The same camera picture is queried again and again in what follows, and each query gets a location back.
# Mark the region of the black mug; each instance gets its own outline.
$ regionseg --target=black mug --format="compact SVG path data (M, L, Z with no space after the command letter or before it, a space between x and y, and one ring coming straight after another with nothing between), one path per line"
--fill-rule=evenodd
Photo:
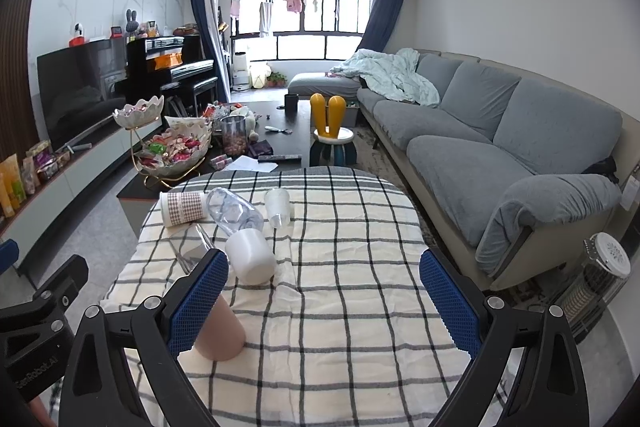
M296 94L288 93L284 96L284 111L285 112L297 112L298 111L298 99L300 97Z

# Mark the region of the checkered tablecloth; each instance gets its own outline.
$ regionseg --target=checkered tablecloth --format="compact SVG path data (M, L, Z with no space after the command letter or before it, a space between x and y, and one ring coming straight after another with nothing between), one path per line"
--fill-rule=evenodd
M178 358L222 426L428 425L469 362L418 277L426 249L410 200L391 183L346 168L219 172L176 190L226 187L264 213L272 187L289 190L292 222L264 235L277 258L271 283L245 286L230 268L223 297L246 330L243 351L210 362ZM208 219L217 247L226 236ZM131 309L183 275L159 206L101 305ZM151 421L165 425L138 354L129 365ZM493 425L503 396L485 417Z

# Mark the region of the glass jar of nuts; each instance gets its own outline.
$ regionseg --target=glass jar of nuts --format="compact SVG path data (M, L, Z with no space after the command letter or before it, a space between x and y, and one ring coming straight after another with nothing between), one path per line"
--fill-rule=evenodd
M225 154L240 156L246 153L246 127L244 116L227 116L220 120L222 124L222 145Z

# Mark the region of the checkered paper cup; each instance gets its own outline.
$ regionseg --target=checkered paper cup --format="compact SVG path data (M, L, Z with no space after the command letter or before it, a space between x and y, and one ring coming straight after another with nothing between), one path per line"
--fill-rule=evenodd
M161 192L160 211L166 227L202 219L207 195L202 192Z

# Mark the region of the white cup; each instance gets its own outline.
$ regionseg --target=white cup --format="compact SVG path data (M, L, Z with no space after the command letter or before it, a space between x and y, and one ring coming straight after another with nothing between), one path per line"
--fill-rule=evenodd
M272 188L264 195L267 218L274 229L286 227L291 221L291 203L286 188Z
M276 271L276 256L260 230L244 229L233 233L226 240L225 253L244 284L265 283Z

